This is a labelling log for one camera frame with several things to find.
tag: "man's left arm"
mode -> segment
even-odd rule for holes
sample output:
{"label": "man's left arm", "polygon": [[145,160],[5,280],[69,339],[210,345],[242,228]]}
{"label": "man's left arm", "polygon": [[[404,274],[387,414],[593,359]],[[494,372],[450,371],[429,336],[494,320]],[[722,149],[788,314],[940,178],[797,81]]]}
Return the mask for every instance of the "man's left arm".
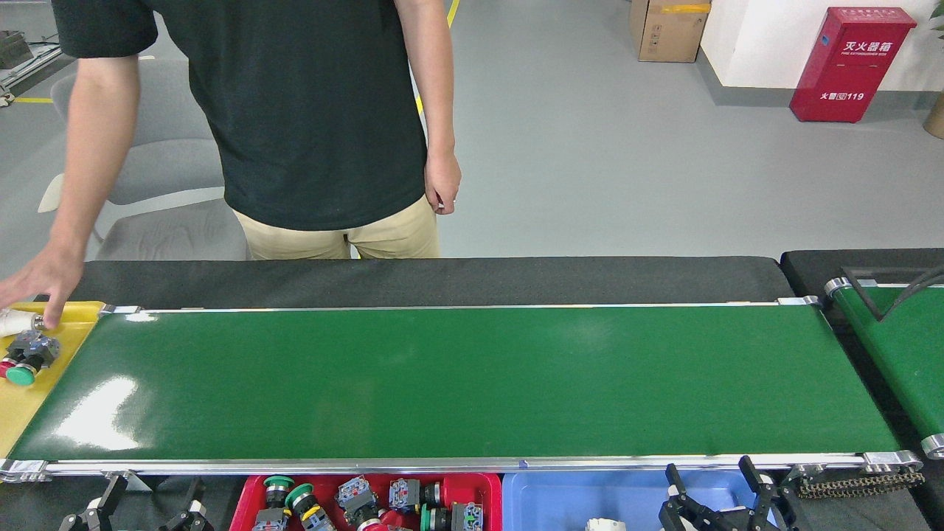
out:
{"label": "man's left arm", "polygon": [[452,214],[462,171],[455,155],[452,40],[443,0],[394,2],[426,114],[426,199],[437,214]]}

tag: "man's left hand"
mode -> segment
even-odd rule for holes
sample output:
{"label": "man's left hand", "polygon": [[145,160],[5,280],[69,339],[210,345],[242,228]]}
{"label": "man's left hand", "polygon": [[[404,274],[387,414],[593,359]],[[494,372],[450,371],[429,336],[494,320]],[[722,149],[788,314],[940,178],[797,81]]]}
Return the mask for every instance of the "man's left hand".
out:
{"label": "man's left hand", "polygon": [[456,211],[456,195],[463,171],[453,152],[430,153],[426,159],[426,200],[432,209],[441,215]]}

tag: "potted plant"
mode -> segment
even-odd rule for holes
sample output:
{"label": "potted plant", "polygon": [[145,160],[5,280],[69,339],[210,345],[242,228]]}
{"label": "potted plant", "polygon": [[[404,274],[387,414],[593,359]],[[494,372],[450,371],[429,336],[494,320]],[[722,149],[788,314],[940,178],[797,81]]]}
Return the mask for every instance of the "potted plant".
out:
{"label": "potted plant", "polygon": [[[931,13],[932,20],[937,17],[944,17],[944,0],[937,0],[935,10]],[[944,31],[944,25],[935,27],[935,30]],[[944,33],[938,38],[944,40]],[[931,114],[928,115],[928,119],[924,121],[924,129],[937,138],[944,138],[944,92],[941,92],[937,97],[935,107],[931,110]]]}

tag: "yellow tray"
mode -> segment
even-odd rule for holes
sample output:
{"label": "yellow tray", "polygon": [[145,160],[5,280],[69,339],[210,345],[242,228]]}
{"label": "yellow tray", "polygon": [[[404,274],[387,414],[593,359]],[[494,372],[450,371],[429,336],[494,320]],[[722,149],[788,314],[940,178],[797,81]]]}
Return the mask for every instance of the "yellow tray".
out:
{"label": "yellow tray", "polygon": [[[42,313],[45,302],[22,302],[10,306],[15,310]],[[59,381],[59,376],[72,361],[78,347],[98,321],[98,314],[105,307],[103,302],[66,302],[62,320],[55,330],[45,332],[59,340],[59,358],[52,366],[44,368],[33,385],[22,386],[0,379],[0,458],[6,458],[20,438],[26,425]],[[0,337],[0,353],[6,354],[13,335]]]}

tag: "blue plastic bin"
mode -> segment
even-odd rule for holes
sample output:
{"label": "blue plastic bin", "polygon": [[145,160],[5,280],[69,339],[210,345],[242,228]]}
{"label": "blue plastic bin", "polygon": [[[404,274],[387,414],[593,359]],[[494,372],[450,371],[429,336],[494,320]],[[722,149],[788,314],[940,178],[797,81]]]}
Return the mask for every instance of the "blue plastic bin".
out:
{"label": "blue plastic bin", "polygon": [[[754,504],[740,471],[681,475],[688,494],[714,510]],[[504,531],[583,531],[592,518],[659,531],[659,509],[668,498],[664,471],[508,473],[501,484]]]}

